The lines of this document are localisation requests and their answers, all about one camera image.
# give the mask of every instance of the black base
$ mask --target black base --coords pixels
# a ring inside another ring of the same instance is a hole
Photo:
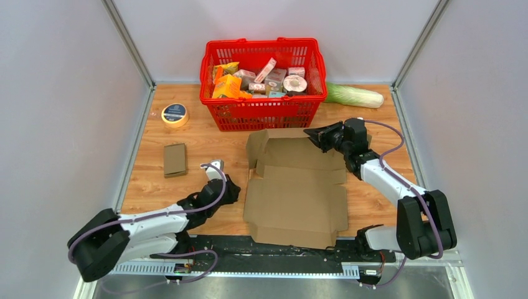
[[[337,240],[335,247],[326,250],[259,244],[249,235],[198,235],[188,244],[187,251],[214,250],[219,256],[218,272],[342,273],[341,262],[381,263],[379,252],[360,254],[355,240]],[[394,253],[382,252],[386,262],[396,261]],[[192,270],[205,271],[213,260],[211,254],[197,255]]]

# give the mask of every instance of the red plastic basket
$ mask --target red plastic basket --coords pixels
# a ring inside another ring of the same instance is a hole
[[[213,66],[240,62],[239,69],[256,74],[270,58],[276,68],[304,67],[308,83],[306,96],[282,98],[211,98]],[[326,70],[316,39],[247,41],[215,40],[207,43],[200,70],[200,100],[207,105],[222,131],[261,130],[267,128],[304,128],[310,125],[319,104],[327,95]]]

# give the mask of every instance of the wooden table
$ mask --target wooden table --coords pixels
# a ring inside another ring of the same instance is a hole
[[[387,85],[360,85],[385,97],[379,109],[358,108],[335,103],[322,103],[311,124],[326,126],[354,116],[377,120],[400,128],[394,103]],[[182,128],[167,128],[161,111],[172,103],[182,103],[189,111],[189,122]],[[371,148],[383,153],[398,145],[399,137],[389,129],[367,124],[373,136]],[[144,129],[138,155],[132,170],[122,213],[135,214],[161,209],[197,192],[207,183],[201,163],[212,159],[225,161],[224,171],[242,188],[238,202],[222,206],[207,222],[190,231],[191,234],[247,235],[248,227],[242,219],[248,165],[245,144],[249,131],[221,132],[216,127],[207,107],[199,100],[199,85],[158,85]],[[173,143],[187,145],[189,173],[185,176],[163,177],[163,147]],[[405,147],[388,155],[387,162],[407,179],[415,181]],[[372,224],[395,225],[396,208],[376,189],[349,174],[348,191],[349,229],[341,236],[355,236],[356,231]]]

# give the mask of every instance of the white wall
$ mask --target white wall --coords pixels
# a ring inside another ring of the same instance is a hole
[[[315,37],[327,78],[392,82],[437,0],[115,0],[156,81],[198,82],[205,44]]]
[[[0,57],[0,298],[71,298],[147,88],[100,1],[1,1]]]
[[[401,88],[475,298],[525,298],[528,2],[452,1]]]

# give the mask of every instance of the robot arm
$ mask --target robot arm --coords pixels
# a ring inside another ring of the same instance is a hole
[[[417,194],[424,199],[434,220],[444,249],[456,246],[456,234],[446,196],[439,190],[427,191],[397,172],[369,148],[365,121],[350,118],[322,128],[306,129],[312,143],[323,153],[334,149],[343,154],[348,171],[379,190],[397,207],[396,227],[373,225],[358,230],[357,241],[365,252],[401,251],[409,259],[438,252],[438,242],[430,221],[422,220],[424,209]]]
[[[224,162],[214,160],[211,165],[222,170]],[[204,224],[220,206],[238,200],[240,188],[226,174],[225,192],[218,203],[203,211],[196,211],[214,203],[219,198],[224,184],[220,173],[213,168],[206,168],[205,173],[209,181],[200,192],[192,193],[164,209],[143,214],[120,215],[112,209],[105,209],[92,218],[68,241],[68,248],[74,246],[73,261],[83,280],[98,280],[108,274],[115,265],[131,259],[153,254],[182,253],[178,251],[178,243],[182,241],[179,238],[188,237],[187,230]],[[102,225],[116,221],[120,223],[101,229]],[[86,239],[77,240],[93,229],[97,231]]]

